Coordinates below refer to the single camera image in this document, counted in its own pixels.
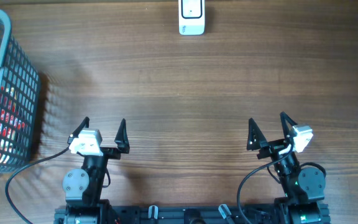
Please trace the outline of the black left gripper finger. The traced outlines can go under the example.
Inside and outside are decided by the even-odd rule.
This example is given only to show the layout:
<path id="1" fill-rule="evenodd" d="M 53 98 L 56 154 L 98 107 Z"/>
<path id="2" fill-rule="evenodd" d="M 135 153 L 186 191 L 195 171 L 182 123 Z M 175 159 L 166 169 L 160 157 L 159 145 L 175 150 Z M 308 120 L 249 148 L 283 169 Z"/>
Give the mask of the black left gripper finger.
<path id="1" fill-rule="evenodd" d="M 129 139 L 127 136 L 126 120 L 123 118 L 117 130 L 114 142 L 121 153 L 128 154 L 130 151 Z"/>
<path id="2" fill-rule="evenodd" d="M 72 141 L 79 136 L 80 132 L 84 128 L 89 128 L 89 125 L 90 125 L 90 119 L 89 117 L 86 116 L 84 120 L 80 123 L 80 125 L 69 135 L 67 143 L 71 144 Z"/>

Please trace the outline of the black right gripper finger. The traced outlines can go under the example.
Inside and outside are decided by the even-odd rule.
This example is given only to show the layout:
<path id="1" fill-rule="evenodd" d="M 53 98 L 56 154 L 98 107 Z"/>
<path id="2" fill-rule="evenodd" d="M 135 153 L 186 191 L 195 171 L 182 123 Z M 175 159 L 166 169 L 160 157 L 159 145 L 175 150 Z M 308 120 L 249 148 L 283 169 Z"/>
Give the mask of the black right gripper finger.
<path id="1" fill-rule="evenodd" d="M 282 124 L 284 138 L 288 138 L 290 127 L 295 126 L 298 123 L 292 120 L 291 117 L 289 117 L 289 115 L 287 115 L 284 111 L 280 113 L 280 121 Z"/>
<path id="2" fill-rule="evenodd" d="M 268 142 L 253 118 L 249 119 L 247 150 L 255 151 L 268 146 Z"/>

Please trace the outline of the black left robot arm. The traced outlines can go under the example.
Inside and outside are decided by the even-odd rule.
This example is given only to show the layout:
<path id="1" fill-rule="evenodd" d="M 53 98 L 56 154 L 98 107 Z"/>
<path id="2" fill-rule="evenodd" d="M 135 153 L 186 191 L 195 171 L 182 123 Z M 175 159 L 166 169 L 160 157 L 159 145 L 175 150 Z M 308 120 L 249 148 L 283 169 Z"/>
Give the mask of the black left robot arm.
<path id="1" fill-rule="evenodd" d="M 86 117 L 68 137 L 68 149 L 72 154 L 83 157 L 79 169 L 72 169 L 63 178 L 66 207 L 61 214 L 55 214 L 55 223 L 120 223 L 119 215 L 109 200 L 101 199 L 104 178 L 110 179 L 107 164 L 110 159 L 119 160 L 128 154 L 130 144 L 126 120 L 117 130 L 115 147 L 102 147 L 102 136 L 98 129 L 90 128 Z"/>

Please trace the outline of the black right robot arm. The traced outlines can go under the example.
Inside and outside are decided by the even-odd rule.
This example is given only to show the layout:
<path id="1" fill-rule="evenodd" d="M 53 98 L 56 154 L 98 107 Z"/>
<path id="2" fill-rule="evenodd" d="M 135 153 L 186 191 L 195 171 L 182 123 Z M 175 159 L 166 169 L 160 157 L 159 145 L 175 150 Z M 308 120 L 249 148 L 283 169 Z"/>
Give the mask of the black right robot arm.
<path id="1" fill-rule="evenodd" d="M 246 223 L 329 223 L 329 210 L 324 200 L 326 170 L 314 162 L 301 164 L 296 153 L 304 151 L 313 137 L 313 130 L 307 124 L 298 124 L 285 112 L 280 113 L 283 138 L 268 141 L 253 118 L 249 119 L 247 150 L 257 151 L 258 159 L 271 162 L 247 174 L 241 183 L 256 172 L 271 167 L 277 173 L 273 176 L 285 194 L 267 205 L 250 205 L 241 211 Z"/>

